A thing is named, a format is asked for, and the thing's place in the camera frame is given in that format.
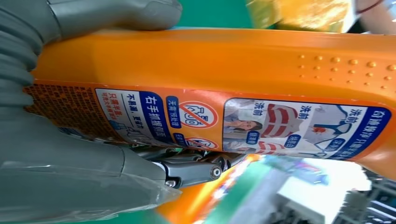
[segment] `transparent plastic film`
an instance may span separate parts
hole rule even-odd
[[[122,212],[154,208],[181,194],[164,183],[132,174],[16,161],[4,162],[0,171],[5,183],[0,190],[9,192],[0,201],[2,221],[7,217],[30,223],[105,220]]]

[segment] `white label section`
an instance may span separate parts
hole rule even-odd
[[[328,158],[351,139],[367,107],[235,98],[224,111],[228,152]]]
[[[113,129],[125,141],[172,146],[154,139],[144,118],[138,91],[96,89],[96,94]]]

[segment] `blue banner on label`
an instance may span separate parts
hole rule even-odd
[[[341,146],[345,143],[345,139],[333,139],[330,144],[324,149],[326,152],[334,152],[339,150]]]
[[[179,99],[175,96],[166,98],[166,108],[168,110],[169,123],[172,128],[182,128],[180,122]]]
[[[175,137],[176,143],[181,147],[187,147],[185,142],[184,135],[181,133],[173,133],[173,137]]]
[[[294,148],[297,146],[298,142],[301,140],[301,135],[299,134],[292,134],[289,136],[285,143],[285,148]]]
[[[139,92],[139,95],[144,118],[154,139],[165,143],[174,143],[166,123],[161,97],[153,92],[144,91]]]
[[[250,131],[247,133],[246,143],[249,145],[255,145],[260,139],[260,133],[257,131]]]
[[[353,136],[329,159],[346,160],[362,152],[380,135],[390,117],[391,112],[386,108],[369,107]]]

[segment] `yellow package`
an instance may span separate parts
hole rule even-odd
[[[247,0],[246,6],[256,29],[266,29],[281,19],[276,0]]]
[[[282,20],[278,29],[340,33],[351,0],[277,0]]]

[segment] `raised dots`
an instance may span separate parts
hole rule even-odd
[[[368,62],[367,63],[367,67],[369,67],[369,68],[374,68],[375,66],[377,66],[377,63],[375,63],[375,62]]]
[[[341,59],[339,58],[339,57],[333,57],[332,58],[332,62],[333,63],[338,63],[338,62],[340,62],[341,61]]]
[[[387,67],[387,69],[388,69],[389,71],[394,71],[394,70],[396,70],[396,65],[391,64],[391,65],[389,65],[389,66]]]
[[[356,65],[356,64],[358,64],[358,63],[359,63],[359,61],[356,60],[356,59],[349,60],[349,64],[350,64],[350,65]]]

